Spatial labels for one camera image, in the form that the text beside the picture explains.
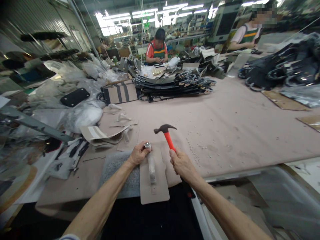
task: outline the hair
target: hair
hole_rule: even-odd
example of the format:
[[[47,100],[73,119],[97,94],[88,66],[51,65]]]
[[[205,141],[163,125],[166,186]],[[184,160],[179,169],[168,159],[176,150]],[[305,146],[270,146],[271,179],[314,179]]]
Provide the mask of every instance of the hair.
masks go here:
[[[266,12],[269,12],[274,5],[276,5],[275,0],[269,0],[262,8],[259,8],[257,11],[252,12],[251,17],[249,21],[252,21],[253,18],[255,18],[258,14],[265,14]]]
[[[156,32],[156,35],[154,36],[155,39],[159,39],[164,41],[164,39],[166,38],[166,32],[164,31],[163,28],[159,28]]]

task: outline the fluorescent light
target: fluorescent light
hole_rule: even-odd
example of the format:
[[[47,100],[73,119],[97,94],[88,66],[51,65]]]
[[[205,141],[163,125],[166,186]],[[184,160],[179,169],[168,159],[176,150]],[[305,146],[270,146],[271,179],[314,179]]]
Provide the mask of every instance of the fluorescent light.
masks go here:
[[[171,9],[171,8],[182,8],[187,5],[188,5],[188,3],[183,3],[183,4],[178,4],[178,5],[166,6],[166,7],[163,7],[162,9],[166,10],[166,9]]]
[[[267,2],[268,2],[268,0],[260,0],[260,1],[256,1],[256,2],[243,3],[241,6],[248,7],[248,6],[251,6],[252,4],[266,4]]]
[[[157,12],[157,14],[164,14],[164,13],[176,12],[176,11],[178,11],[179,9],[180,9],[180,8],[170,9],[170,10],[166,10],[166,11],[159,11],[159,12]]]
[[[148,13],[148,12],[155,12],[155,11],[158,11],[158,9],[157,8],[153,8],[153,9],[148,9],[148,10],[143,10],[143,11],[132,12],[132,15]]]
[[[192,14],[192,12],[187,12],[187,13],[181,13],[177,17],[186,17],[188,15]]]
[[[123,21],[123,20],[130,20],[131,17],[123,17],[123,18],[114,18],[114,19],[110,19],[113,22],[117,22],[117,21]]]
[[[106,16],[106,17],[103,17],[103,19],[111,19],[111,18],[125,17],[125,16],[130,16],[130,13],[121,13],[121,14],[116,14],[112,16]]]
[[[188,9],[195,9],[195,8],[201,8],[203,7],[203,4],[200,5],[195,5],[195,6],[189,6],[189,7],[184,7],[182,10],[188,10]]]
[[[196,14],[196,13],[202,13],[202,12],[207,12],[207,11],[208,11],[207,9],[198,10],[198,11],[195,11],[194,14]]]
[[[134,15],[132,18],[149,17],[149,16],[153,16],[153,15],[154,15],[154,13],[148,13],[148,14]]]

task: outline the table surface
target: table surface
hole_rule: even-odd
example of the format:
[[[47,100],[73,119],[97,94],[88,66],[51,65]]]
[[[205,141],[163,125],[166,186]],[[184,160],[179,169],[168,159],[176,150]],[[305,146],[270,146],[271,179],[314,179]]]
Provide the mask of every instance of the table surface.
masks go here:
[[[320,109],[282,110],[263,94],[249,90],[243,80],[226,77],[216,81],[209,95],[120,104],[128,117],[139,120],[138,142],[148,140],[161,146],[169,186],[179,183],[180,178],[170,164],[163,134],[153,132],[166,123],[178,129],[170,130],[174,145],[189,155],[204,178],[320,156],[320,134],[296,120],[318,115]],[[109,127],[115,117],[103,114],[103,132],[119,130]],[[80,160],[75,176],[50,178],[37,205],[90,198],[97,190],[103,163],[103,158]]]

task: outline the worker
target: worker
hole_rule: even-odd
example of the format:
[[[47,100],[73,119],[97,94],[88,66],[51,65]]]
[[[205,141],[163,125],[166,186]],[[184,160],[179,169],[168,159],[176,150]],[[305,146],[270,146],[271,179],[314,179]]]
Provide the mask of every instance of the worker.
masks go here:
[[[159,28],[154,36],[154,40],[149,43],[146,52],[146,62],[149,66],[168,61],[167,45],[164,42],[165,36],[164,29]]]
[[[275,2],[270,0],[264,7],[254,11],[249,22],[241,26],[234,34],[228,50],[255,48],[255,40],[260,36],[261,26],[273,15]]]
[[[60,240],[96,239],[106,223],[113,204],[128,176],[150,152],[149,149],[144,148],[146,142],[141,142],[134,147],[128,160],[90,198],[68,226]],[[196,191],[229,239],[271,240],[243,212],[206,183],[192,165],[187,154],[181,152],[178,148],[176,148],[176,152],[170,150],[169,154],[171,157],[170,162],[176,174],[179,174]]]

